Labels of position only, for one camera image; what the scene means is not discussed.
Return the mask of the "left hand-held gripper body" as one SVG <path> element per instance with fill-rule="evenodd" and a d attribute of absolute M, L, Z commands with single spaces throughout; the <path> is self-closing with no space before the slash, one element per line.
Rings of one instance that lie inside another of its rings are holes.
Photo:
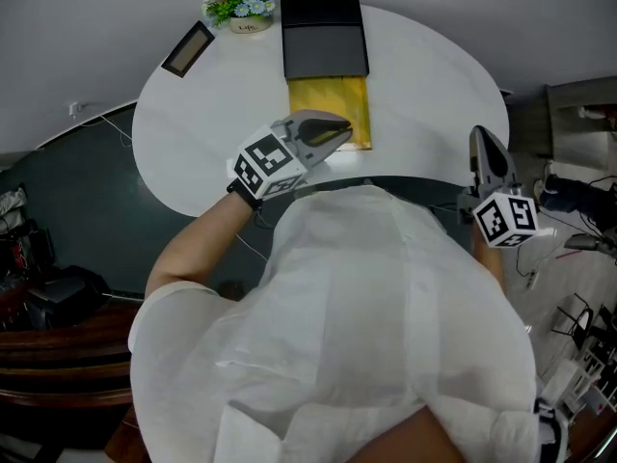
<path fill-rule="evenodd" d="M 315 167 L 300 159 L 300 137 L 289 136 L 287 118 L 264 125 L 238 149 L 233 173 L 257 200 L 269 200 L 292 192 Z"/>

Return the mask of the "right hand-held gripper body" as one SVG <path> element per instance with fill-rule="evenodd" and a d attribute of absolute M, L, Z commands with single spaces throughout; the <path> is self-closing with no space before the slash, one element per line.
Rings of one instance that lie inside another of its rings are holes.
<path fill-rule="evenodd" d="M 456 201 L 459 222 L 475 223 L 490 248 L 516 248 L 538 233 L 535 202 L 520 185 L 465 189 Z"/>

